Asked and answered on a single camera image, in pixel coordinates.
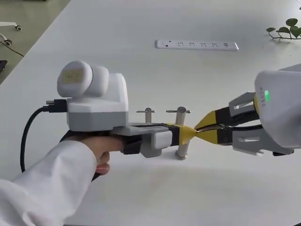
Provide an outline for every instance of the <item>white tabletop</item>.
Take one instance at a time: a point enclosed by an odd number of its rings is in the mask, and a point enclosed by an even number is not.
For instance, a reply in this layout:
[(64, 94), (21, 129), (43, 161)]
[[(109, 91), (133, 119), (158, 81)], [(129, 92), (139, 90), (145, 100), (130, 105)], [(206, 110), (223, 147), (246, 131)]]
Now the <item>white tabletop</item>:
[[(130, 120), (146, 107), (156, 122), (166, 109), (191, 110), (194, 126), (246, 91), (260, 70), (300, 63), (300, 42), (275, 42), (265, 29), (300, 17), (294, 0), (72, 0), (0, 86), (0, 177), (20, 173), (21, 135), (29, 116), (58, 98), (65, 64), (84, 60), (122, 73)], [(237, 42), (240, 51), (167, 50), (157, 39)], [(33, 123), (26, 166), (66, 132), (64, 114)], [(185, 161), (166, 150), (155, 159), (111, 157), (111, 172), (92, 183), (70, 224), (89, 226), (290, 226), (301, 222), (301, 153), (254, 157), (194, 139)]]

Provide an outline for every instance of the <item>person's hand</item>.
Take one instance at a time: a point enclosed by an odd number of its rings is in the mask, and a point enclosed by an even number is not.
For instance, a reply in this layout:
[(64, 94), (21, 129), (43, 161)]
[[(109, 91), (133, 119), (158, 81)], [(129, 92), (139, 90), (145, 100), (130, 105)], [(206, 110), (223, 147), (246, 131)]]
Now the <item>person's hand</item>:
[(122, 140), (116, 137), (70, 137), (66, 140), (76, 140), (90, 148), (97, 160), (96, 173), (101, 175), (110, 170), (110, 152), (121, 151), (124, 145)]

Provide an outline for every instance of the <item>power cord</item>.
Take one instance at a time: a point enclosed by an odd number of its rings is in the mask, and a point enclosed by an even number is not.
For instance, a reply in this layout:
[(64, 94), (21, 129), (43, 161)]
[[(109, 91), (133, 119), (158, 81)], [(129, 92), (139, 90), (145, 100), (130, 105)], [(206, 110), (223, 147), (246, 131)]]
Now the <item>power cord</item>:
[(4, 42), (0, 41), (0, 43), (1, 43), (3, 46), (5, 46), (6, 48), (8, 48), (9, 50), (13, 51), (14, 53), (17, 53), (17, 54), (19, 54), (21, 57), (24, 57), (23, 54), (21, 54), (21, 53), (15, 51), (15, 50), (13, 50), (11, 47), (8, 47)]
[(27, 121), (27, 124), (24, 128), (23, 135), (22, 135), (22, 141), (21, 141), (21, 150), (20, 150), (20, 166), (22, 173), (25, 172), (25, 146), (26, 146), (26, 139), (28, 135), (29, 128), (33, 122), (33, 120), (40, 114), (41, 112), (48, 112), (48, 113), (63, 113), (67, 112), (67, 100), (65, 99), (56, 99), (53, 101), (47, 101), (47, 106), (43, 106), (36, 110), (29, 120)]

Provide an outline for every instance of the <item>green indicator light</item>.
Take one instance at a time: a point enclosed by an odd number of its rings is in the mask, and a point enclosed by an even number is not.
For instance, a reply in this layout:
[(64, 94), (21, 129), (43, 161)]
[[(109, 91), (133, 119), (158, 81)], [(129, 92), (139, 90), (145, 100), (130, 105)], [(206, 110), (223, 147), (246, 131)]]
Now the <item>green indicator light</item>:
[(265, 98), (265, 101), (268, 102), (269, 101), (269, 91), (264, 91), (264, 98)]

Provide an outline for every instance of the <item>white lab coat sleeve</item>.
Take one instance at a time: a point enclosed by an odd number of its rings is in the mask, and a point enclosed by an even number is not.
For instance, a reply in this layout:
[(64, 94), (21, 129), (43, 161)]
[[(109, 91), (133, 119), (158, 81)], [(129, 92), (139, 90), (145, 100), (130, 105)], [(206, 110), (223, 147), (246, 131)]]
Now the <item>white lab coat sleeve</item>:
[(0, 180), (1, 226), (62, 226), (81, 203), (96, 169), (91, 150), (63, 141), (13, 181)]

